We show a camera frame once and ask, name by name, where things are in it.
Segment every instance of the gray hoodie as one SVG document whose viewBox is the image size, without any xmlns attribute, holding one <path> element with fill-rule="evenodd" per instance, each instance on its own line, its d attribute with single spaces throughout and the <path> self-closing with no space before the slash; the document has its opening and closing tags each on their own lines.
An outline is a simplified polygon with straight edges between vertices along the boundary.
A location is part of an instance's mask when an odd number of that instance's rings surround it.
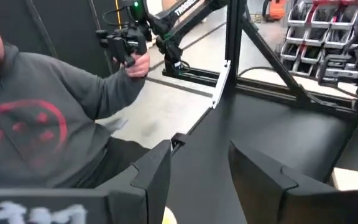
<svg viewBox="0 0 358 224">
<path fill-rule="evenodd" d="M 124 70 L 102 79 L 11 45 L 5 46 L 5 54 L 0 69 L 0 184 L 64 185 L 103 154 L 110 133 L 94 121 L 129 106 L 144 79 L 132 79 Z"/>
</svg>

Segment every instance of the hoodie sleeve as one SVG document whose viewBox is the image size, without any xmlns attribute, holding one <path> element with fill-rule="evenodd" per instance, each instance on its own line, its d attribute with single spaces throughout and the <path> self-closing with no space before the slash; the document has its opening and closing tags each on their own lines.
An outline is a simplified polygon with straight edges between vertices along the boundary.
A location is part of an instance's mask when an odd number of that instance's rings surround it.
<svg viewBox="0 0 358 224">
<path fill-rule="evenodd" d="M 132 104 L 145 83 L 144 78 L 128 77 L 123 68 L 108 78 L 100 78 L 52 60 L 59 79 L 91 119 L 107 118 Z"/>
</svg>

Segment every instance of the man's hand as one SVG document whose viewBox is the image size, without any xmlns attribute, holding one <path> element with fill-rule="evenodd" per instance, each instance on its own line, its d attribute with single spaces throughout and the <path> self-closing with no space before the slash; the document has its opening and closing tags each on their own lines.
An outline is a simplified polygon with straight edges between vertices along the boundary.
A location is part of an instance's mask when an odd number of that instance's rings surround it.
<svg viewBox="0 0 358 224">
<path fill-rule="evenodd" d="M 125 68 L 128 76 L 132 78 L 144 78 L 149 72 L 149 53 L 143 55 L 131 54 L 131 56 L 135 59 L 135 64 L 129 68 Z"/>
</svg>

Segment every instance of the white bracket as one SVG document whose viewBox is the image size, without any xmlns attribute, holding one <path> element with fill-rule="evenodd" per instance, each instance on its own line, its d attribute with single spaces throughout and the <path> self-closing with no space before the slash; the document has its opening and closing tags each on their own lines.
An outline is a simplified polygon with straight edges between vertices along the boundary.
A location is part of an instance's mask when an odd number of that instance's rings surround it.
<svg viewBox="0 0 358 224">
<path fill-rule="evenodd" d="M 218 81 L 216 82 L 214 93 L 212 94 L 212 103 L 210 108 L 215 109 L 219 101 L 221 100 L 223 88 L 224 85 L 226 84 L 227 76 L 229 76 L 230 66 L 231 66 L 231 61 L 225 60 L 221 72 L 219 73 L 219 77 L 218 77 Z"/>
</svg>

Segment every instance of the black robotic arm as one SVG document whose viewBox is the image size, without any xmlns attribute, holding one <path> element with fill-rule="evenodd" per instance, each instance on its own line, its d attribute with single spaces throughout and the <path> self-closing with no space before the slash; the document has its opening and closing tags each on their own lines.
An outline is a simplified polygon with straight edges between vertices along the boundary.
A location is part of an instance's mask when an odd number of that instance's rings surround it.
<svg viewBox="0 0 358 224">
<path fill-rule="evenodd" d="M 150 15 L 147 19 L 155 35 L 156 44 L 162 54 L 165 55 L 164 75 L 176 75 L 178 72 L 185 72 L 186 63 L 181 61 L 182 49 L 179 44 L 184 36 L 197 26 L 212 12 L 227 5 L 227 0 L 206 0 L 199 4 L 185 20 L 177 23 L 177 20 L 200 0 L 184 0 L 174 4 L 170 9 Z"/>
<path fill-rule="evenodd" d="M 227 5 L 228 0 L 205 0 L 199 4 L 185 20 L 178 23 L 178 19 L 200 0 L 182 0 L 171 8 L 151 15 L 146 0 L 125 0 L 124 7 L 129 15 L 129 22 L 122 29 L 116 29 L 112 34 L 106 30 L 96 32 L 100 44 L 107 49 L 111 57 L 128 67 L 134 64 L 130 54 L 137 52 L 144 54 L 145 42 L 151 41 L 151 31 L 157 36 L 156 44 L 159 51 L 165 55 L 165 70 L 163 75 L 176 75 L 187 72 L 188 65 L 181 61 L 182 49 L 179 44 L 189 33 L 211 12 Z"/>
</svg>

